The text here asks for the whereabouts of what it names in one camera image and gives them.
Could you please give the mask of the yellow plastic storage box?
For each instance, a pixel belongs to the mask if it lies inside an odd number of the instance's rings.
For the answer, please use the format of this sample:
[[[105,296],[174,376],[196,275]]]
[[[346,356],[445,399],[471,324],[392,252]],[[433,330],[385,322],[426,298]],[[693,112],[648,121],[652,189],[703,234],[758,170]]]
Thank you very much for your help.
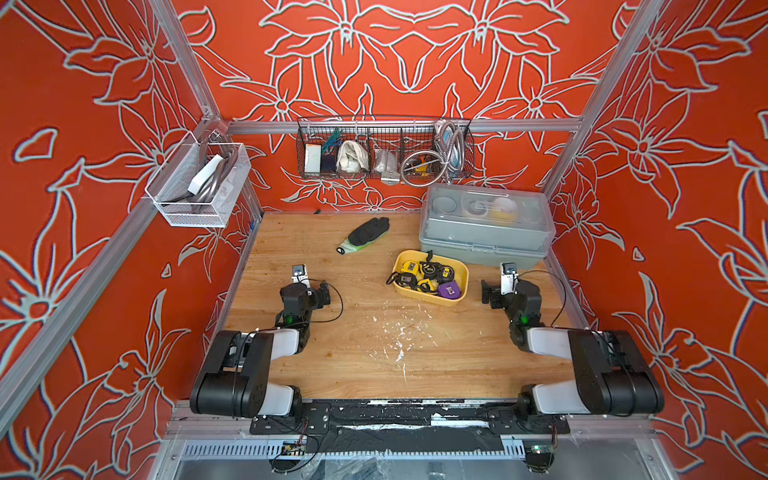
[[[386,280],[399,294],[441,306],[455,306],[468,293],[469,269],[432,251],[404,250]]]

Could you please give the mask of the purple tape measure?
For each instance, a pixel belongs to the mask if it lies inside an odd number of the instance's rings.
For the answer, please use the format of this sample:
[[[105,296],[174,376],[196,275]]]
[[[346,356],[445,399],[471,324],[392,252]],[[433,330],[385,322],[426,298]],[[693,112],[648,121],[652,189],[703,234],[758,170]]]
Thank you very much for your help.
[[[456,281],[444,282],[438,285],[437,294],[444,299],[458,300],[463,292]]]

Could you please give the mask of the round black tape measure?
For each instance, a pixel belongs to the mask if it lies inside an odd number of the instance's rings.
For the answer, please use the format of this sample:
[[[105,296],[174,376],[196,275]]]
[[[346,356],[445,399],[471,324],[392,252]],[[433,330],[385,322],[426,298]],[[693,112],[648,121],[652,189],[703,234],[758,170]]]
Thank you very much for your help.
[[[435,263],[434,267],[435,267],[434,280],[438,284],[449,283],[455,280],[455,270],[450,265]]]

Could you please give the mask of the small yellow 2m tape measure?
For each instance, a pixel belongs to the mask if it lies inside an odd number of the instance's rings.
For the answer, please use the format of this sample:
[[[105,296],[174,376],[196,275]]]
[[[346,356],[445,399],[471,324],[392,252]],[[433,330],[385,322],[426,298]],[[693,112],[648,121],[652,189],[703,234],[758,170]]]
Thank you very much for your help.
[[[438,291],[437,283],[430,279],[422,279],[418,282],[417,288],[422,293],[436,294]]]

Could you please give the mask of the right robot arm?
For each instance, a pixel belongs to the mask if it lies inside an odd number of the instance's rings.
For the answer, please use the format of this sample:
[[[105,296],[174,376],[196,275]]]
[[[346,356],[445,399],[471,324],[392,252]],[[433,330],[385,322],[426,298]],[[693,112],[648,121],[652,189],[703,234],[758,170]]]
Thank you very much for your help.
[[[521,351],[571,362],[572,380],[522,388],[520,416],[624,417],[663,411],[662,388],[628,332],[547,326],[541,320],[541,291],[524,280],[513,286],[483,280],[481,301],[505,313],[510,338]]]

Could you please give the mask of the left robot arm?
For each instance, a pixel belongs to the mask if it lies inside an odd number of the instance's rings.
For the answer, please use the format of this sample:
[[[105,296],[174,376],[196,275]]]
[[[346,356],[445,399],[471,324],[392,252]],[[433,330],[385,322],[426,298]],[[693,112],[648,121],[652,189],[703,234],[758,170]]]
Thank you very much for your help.
[[[312,315],[332,303],[332,288],[326,281],[291,283],[280,289],[283,309],[273,328],[218,332],[190,393],[191,411],[234,418],[300,417],[300,389],[271,382],[271,363],[303,352]]]

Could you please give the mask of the black yellow 3m tape measure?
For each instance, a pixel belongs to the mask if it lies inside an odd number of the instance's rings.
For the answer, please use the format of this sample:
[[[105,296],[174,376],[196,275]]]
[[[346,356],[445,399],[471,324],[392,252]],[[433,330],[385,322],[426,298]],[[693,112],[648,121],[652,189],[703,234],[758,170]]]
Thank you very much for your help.
[[[440,267],[432,262],[421,262],[420,263],[421,268],[421,274],[425,279],[434,280],[438,276],[438,272]]]

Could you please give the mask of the yellow tape measure with clip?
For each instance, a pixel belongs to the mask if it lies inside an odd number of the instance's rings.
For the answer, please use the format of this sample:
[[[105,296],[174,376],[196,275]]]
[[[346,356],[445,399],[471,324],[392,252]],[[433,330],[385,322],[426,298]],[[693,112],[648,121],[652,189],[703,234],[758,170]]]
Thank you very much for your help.
[[[421,274],[420,262],[407,260],[401,265],[400,272],[418,276]]]

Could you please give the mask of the white box in basket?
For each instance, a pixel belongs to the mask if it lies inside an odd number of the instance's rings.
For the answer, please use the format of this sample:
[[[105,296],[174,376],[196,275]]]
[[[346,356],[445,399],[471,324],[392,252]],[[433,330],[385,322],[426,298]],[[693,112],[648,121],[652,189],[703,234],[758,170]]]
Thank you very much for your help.
[[[307,144],[304,152],[304,173],[317,174],[321,170],[322,146]]]

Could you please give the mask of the grey plastic toolbox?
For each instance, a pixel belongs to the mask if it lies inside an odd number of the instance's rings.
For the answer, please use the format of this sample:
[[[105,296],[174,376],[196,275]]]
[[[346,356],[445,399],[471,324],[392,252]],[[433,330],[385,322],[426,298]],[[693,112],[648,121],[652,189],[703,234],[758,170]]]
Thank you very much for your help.
[[[555,233],[541,193],[434,184],[422,203],[421,249],[465,264],[532,269]]]

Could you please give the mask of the black green work glove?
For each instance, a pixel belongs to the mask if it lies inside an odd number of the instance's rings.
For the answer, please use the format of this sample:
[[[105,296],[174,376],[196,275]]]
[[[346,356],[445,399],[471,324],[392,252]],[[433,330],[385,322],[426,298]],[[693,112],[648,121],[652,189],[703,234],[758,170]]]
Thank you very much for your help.
[[[358,226],[336,248],[340,255],[355,253],[378,240],[389,231],[390,221],[387,217],[373,218]]]

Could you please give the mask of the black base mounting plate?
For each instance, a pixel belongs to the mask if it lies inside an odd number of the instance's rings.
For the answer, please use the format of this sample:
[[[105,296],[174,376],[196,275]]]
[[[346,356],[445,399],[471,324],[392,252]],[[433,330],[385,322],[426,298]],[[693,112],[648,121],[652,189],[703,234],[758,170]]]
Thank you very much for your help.
[[[524,414],[515,399],[321,399],[304,401],[294,416],[258,415],[249,433],[319,436],[334,428],[479,428],[501,435],[571,432],[565,415]]]

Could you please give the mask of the white cloth in basket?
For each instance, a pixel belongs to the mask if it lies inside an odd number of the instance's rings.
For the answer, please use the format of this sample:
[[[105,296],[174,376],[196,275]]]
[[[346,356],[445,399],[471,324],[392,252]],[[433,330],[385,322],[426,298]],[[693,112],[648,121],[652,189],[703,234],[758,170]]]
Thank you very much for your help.
[[[369,167],[369,154],[361,143],[347,140],[341,144],[337,152],[338,172],[356,174],[367,172]]]

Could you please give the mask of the white adapter in side basket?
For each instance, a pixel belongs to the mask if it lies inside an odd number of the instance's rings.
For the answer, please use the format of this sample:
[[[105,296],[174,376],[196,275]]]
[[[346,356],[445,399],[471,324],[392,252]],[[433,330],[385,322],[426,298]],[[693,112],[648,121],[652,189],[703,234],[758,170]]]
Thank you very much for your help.
[[[187,191],[192,194],[198,194],[204,185],[213,177],[223,157],[219,154],[214,155],[191,179]]]

